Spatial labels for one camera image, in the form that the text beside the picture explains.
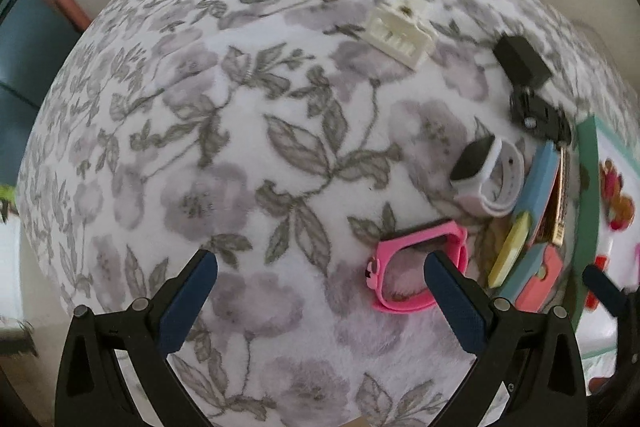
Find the white connector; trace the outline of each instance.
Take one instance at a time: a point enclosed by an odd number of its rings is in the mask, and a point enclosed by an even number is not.
[[[425,0],[392,0],[369,15],[362,39],[405,66],[417,70],[436,47]]]

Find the floral pattern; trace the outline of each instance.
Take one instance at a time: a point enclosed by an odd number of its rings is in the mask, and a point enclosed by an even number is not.
[[[526,162],[536,149],[507,120],[501,33],[548,64],[543,96],[640,152],[637,94],[553,7],[426,0],[438,45],[412,71],[360,39],[383,1],[112,0],[36,120],[18,209],[69,312],[124,309],[199,247],[216,254],[209,303],[170,357],[214,426],[422,427],[452,395],[472,359],[440,311],[373,311],[364,266],[385,233],[451,216],[485,282],[505,222],[464,212],[447,177],[490,132]]]

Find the black plastic bracket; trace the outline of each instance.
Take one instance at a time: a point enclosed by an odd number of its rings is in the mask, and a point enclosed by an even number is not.
[[[587,399],[589,427],[636,427],[640,425],[640,290],[620,291],[593,264],[582,272],[582,281],[618,319],[616,372]]]
[[[114,349],[129,353],[138,379],[164,427],[210,427],[166,360],[180,349],[218,274],[214,254],[198,252],[152,299],[122,312],[74,311],[56,388],[57,427],[145,427]]]
[[[450,277],[437,273],[436,265]],[[517,311],[506,299],[490,300],[442,252],[427,256],[425,281],[463,348],[481,345],[479,331],[485,336],[482,349],[473,351],[475,364],[432,427],[477,427],[503,382],[510,399],[493,426],[587,425],[580,353],[563,308],[533,314]],[[465,308],[470,318],[459,321]]]

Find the pink watch band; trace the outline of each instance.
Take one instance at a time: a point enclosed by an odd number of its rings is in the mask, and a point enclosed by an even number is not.
[[[447,256],[462,274],[466,271],[468,256],[466,253],[466,229],[455,221],[447,221],[429,229],[419,230],[402,237],[380,241],[375,257],[367,264],[367,286],[374,290],[378,300],[373,307],[386,313],[413,313],[431,308],[435,299],[428,289],[418,295],[409,297],[405,301],[388,301],[382,295],[382,283],[389,260],[403,248],[424,243],[436,237],[447,237]]]

